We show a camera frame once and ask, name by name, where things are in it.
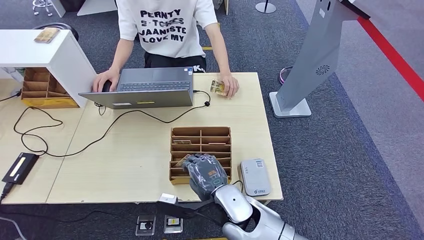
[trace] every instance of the cable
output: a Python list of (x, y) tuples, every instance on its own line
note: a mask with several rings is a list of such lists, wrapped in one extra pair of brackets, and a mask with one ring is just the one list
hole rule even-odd
[[(179, 118), (181, 118), (182, 116), (184, 116), (185, 114), (187, 114), (188, 112), (190, 112), (190, 111), (193, 111), (193, 110), (195, 110), (195, 109), (201, 109), (201, 108), (204, 108), (204, 107), (208, 107), (208, 106), (210, 106), (211, 105), (211, 96), (209, 95), (209, 93), (207, 93), (207, 92), (205, 92), (205, 91), (201, 91), (201, 90), (193, 90), (193, 93), (197, 93), (197, 92), (201, 92), (201, 93), (205, 93), (208, 97), (209, 97), (209, 101), (206, 101), (206, 102), (204, 102), (204, 105), (203, 106), (196, 106), (196, 107), (193, 107), (193, 108), (190, 108), (189, 110), (187, 110), (187, 111), (185, 111), (185, 112), (183, 112), (181, 115), (179, 115), (178, 117), (176, 117), (176, 118), (174, 118), (173, 120), (170, 120), (170, 121), (164, 121), (164, 120), (162, 120), (162, 119), (159, 119), (159, 118), (157, 118), (157, 117), (155, 117), (155, 116), (153, 116), (153, 115), (150, 115), (149, 113), (147, 113), (147, 112), (144, 112), (144, 111), (142, 111), (142, 110), (131, 110), (131, 111), (127, 111), (127, 112), (124, 112), (124, 113), (122, 113), (121, 115), (119, 115), (113, 122), (112, 122), (112, 124), (110, 124), (110, 126), (107, 128), (107, 130), (104, 132), (104, 134), (100, 137), (100, 138), (98, 138), (97, 140), (95, 140), (95, 141), (92, 141), (91, 143), (89, 143), (87, 146), (85, 146), (83, 149), (81, 149), (81, 150), (79, 150), (79, 151), (77, 151), (77, 152), (74, 152), (74, 153), (71, 153), (71, 154), (65, 154), (65, 155), (54, 155), (54, 154), (51, 154), (51, 153), (49, 153), (48, 151), (49, 151), (49, 145), (47, 144), (47, 142), (46, 142), (46, 140), (44, 140), (44, 138), (42, 138), (41, 136), (39, 136), (39, 135), (36, 135), (36, 134), (30, 134), (29, 132), (31, 132), (31, 131), (34, 131), (34, 130), (37, 130), (37, 129), (42, 129), (42, 128), (54, 128), (54, 127), (58, 127), (58, 126), (60, 126), (60, 125), (62, 125), (62, 124), (64, 124), (64, 122), (63, 121), (61, 121), (61, 120), (59, 120), (59, 119), (55, 119), (54, 117), (52, 117), (48, 112), (46, 112), (46, 111), (44, 111), (44, 110), (42, 110), (42, 109), (40, 109), (40, 108), (37, 108), (37, 107), (34, 107), (34, 106), (29, 106), (29, 107), (27, 107), (23, 112), (22, 112), (22, 114), (19, 116), (19, 118), (17, 119), (17, 121), (15, 122), (15, 124), (14, 124), (14, 126), (13, 126), (13, 131), (15, 132), (15, 133), (17, 133), (17, 134), (20, 134), (20, 142), (23, 144), (23, 146), (26, 148), (26, 149), (28, 149), (29, 151), (31, 151), (31, 152), (34, 152), (34, 153), (40, 153), (40, 156), (43, 156), (43, 155), (48, 155), (48, 156), (51, 156), (51, 157), (55, 157), (55, 158), (64, 158), (64, 157), (70, 157), (70, 156), (74, 156), (74, 155), (77, 155), (77, 154), (80, 154), (81, 152), (83, 152), (84, 150), (86, 150), (87, 148), (89, 148), (91, 145), (93, 145), (93, 144), (95, 144), (95, 143), (97, 143), (97, 142), (99, 142), (100, 140), (102, 140), (105, 136), (106, 136), (106, 134), (109, 132), (109, 130), (114, 126), (114, 124), (122, 117), (122, 116), (124, 116), (124, 115), (126, 115), (126, 114), (129, 114), (129, 113), (135, 113), (135, 112), (140, 112), (140, 113), (142, 113), (142, 114), (144, 114), (144, 115), (147, 115), (147, 116), (149, 116), (149, 117), (151, 117), (151, 118), (153, 118), (153, 119), (156, 119), (156, 120), (158, 120), (158, 121), (160, 121), (160, 122), (162, 122), (162, 123), (164, 123), (164, 124), (170, 124), (170, 123), (172, 123), (172, 122), (174, 122), (174, 121), (176, 121), (176, 120), (178, 120)], [(53, 121), (55, 121), (55, 122), (58, 122), (57, 124), (54, 124), (54, 125), (44, 125), (44, 126), (38, 126), (38, 127), (34, 127), (34, 128), (31, 128), (31, 129), (29, 129), (29, 130), (27, 130), (27, 131), (25, 131), (25, 132), (19, 132), (16, 128), (17, 128), (17, 125), (18, 125), (18, 123), (21, 121), (21, 119), (22, 119), (22, 117), (24, 116), (24, 114), (25, 114), (25, 112), (26, 111), (28, 111), (29, 109), (32, 109), (32, 110), (38, 110), (38, 111), (41, 111), (41, 112), (43, 112), (43, 113), (45, 113), (47, 116), (49, 116), (50, 117), (50, 119), (52, 119)], [(24, 141), (24, 136), (32, 136), (32, 137), (36, 137), (36, 138), (38, 138), (38, 139), (40, 139), (43, 143), (44, 143), (44, 145), (45, 145), (45, 150), (34, 150), (34, 149), (31, 149), (31, 148), (29, 148), (26, 144), (25, 144), (25, 141)]]
[(4, 185), (3, 192), (0, 195), (0, 204), (2, 204), (3, 199), (11, 192), (14, 185), (15, 184), (12, 182), (7, 182), (6, 185)]
[(19, 228), (18, 224), (17, 224), (14, 220), (9, 219), (9, 218), (5, 218), (5, 217), (1, 217), (1, 216), (0, 216), (0, 220), (4, 220), (4, 221), (8, 221), (8, 222), (13, 223), (13, 225), (14, 225), (14, 227), (16, 228), (17, 233), (19, 234), (20, 238), (21, 238), (22, 240), (27, 240), (27, 238), (26, 238), (26, 237), (24, 237), (24, 235), (22, 234), (21, 229)]
[(46, 220), (50, 220), (50, 221), (54, 221), (54, 222), (59, 222), (59, 223), (76, 223), (79, 221), (82, 221), (86, 218), (88, 218), (89, 216), (91, 216), (92, 214), (96, 214), (96, 213), (100, 213), (100, 214), (106, 214), (106, 215), (110, 215), (110, 216), (115, 216), (118, 217), (120, 219), (124, 219), (127, 220), (131, 223), (134, 223), (133, 220), (130, 220), (129, 218), (114, 214), (114, 213), (110, 213), (107, 211), (101, 211), (101, 210), (94, 210), (89, 212), (87, 215), (85, 215), (84, 217), (81, 218), (77, 218), (77, 219), (73, 219), (73, 220), (62, 220), (62, 219), (57, 219), (51, 216), (43, 216), (43, 215), (37, 215), (37, 214), (28, 214), (28, 213), (23, 213), (23, 212), (7, 212), (7, 211), (3, 211), (0, 210), (0, 213), (2, 214), (9, 214), (9, 215), (20, 215), (20, 216), (25, 216), (25, 217), (33, 217), (33, 218), (41, 218), (41, 219), (46, 219)]
[(196, 215), (199, 215), (199, 216), (201, 216), (201, 217), (204, 217), (205, 219), (207, 219), (207, 220), (209, 220), (209, 221), (212, 221), (212, 222), (214, 222), (215, 224), (217, 224), (218, 226), (222, 226), (222, 224), (219, 222), (219, 221), (217, 221), (217, 220), (215, 220), (215, 219), (213, 219), (212, 217), (210, 217), (210, 216), (206, 216), (206, 215), (204, 215), (203, 213), (201, 213), (201, 212), (198, 212), (198, 211), (196, 211), (196, 212), (194, 212)]
[(6, 101), (6, 100), (9, 100), (9, 99), (12, 99), (12, 98), (14, 98), (14, 97), (19, 97), (20, 95), (21, 95), (21, 93), (22, 93), (22, 89), (20, 90), (20, 91), (18, 91), (15, 95), (13, 95), (13, 96), (10, 96), (10, 97), (6, 97), (6, 98), (4, 98), (4, 99), (1, 99), (0, 100), (0, 102), (3, 102), (3, 101)]
[[(105, 107), (105, 106), (103, 106), (103, 105), (101, 105), (101, 104), (98, 104), (97, 102), (95, 102), (95, 103), (94, 103), (94, 106), (98, 107), (98, 114), (99, 114), (100, 116), (103, 116), (103, 114), (105, 114), (105, 112), (106, 112), (106, 107)], [(104, 107), (103, 112), (100, 112), (100, 108), (101, 108), (101, 107)]]
[(235, 185), (236, 183), (241, 183), (241, 192), (243, 193), (243, 190), (245, 189), (245, 184), (242, 181), (237, 180), (233, 183), (233, 185)]

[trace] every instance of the chair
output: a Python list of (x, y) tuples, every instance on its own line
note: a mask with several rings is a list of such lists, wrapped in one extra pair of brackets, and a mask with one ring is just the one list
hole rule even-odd
[(53, 13), (49, 11), (49, 7), (53, 6), (51, 0), (33, 0), (32, 1), (32, 10), (34, 11), (34, 15), (38, 15), (39, 12), (36, 11), (36, 8), (44, 8), (47, 12), (47, 16), (52, 16)]
[(36, 26), (33, 29), (45, 29), (45, 28), (57, 28), (57, 29), (64, 29), (64, 30), (70, 30), (75, 37), (76, 41), (78, 42), (78, 39), (80, 36), (78, 35), (77, 30), (75, 28), (69, 26), (66, 23), (63, 22), (52, 22), (52, 23), (46, 23), (40, 26)]

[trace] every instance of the speaker grille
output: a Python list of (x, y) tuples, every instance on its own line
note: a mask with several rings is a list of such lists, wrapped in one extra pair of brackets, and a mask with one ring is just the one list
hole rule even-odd
[(316, 75), (324, 75), (330, 71), (329, 65), (322, 65), (315, 71)]

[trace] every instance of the red line on floor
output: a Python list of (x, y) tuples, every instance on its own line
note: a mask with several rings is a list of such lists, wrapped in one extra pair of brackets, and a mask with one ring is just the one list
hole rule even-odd
[(380, 50), (393, 64), (397, 71), (402, 75), (406, 82), (416, 92), (416, 94), (424, 101), (424, 81), (412, 69), (412, 67), (405, 61), (405, 59), (396, 51), (390, 42), (383, 36), (383, 34), (376, 28), (376, 26), (365, 18), (359, 17), (359, 24), (368, 33), (372, 40), (377, 44)]

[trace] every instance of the card reader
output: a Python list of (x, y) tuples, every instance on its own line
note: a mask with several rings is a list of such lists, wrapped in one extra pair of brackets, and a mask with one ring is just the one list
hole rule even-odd
[(39, 156), (37, 154), (21, 152), (2, 181), (21, 185), (38, 159)]
[(271, 192), (270, 179), (264, 160), (252, 158), (240, 163), (244, 190), (251, 197), (268, 195)]

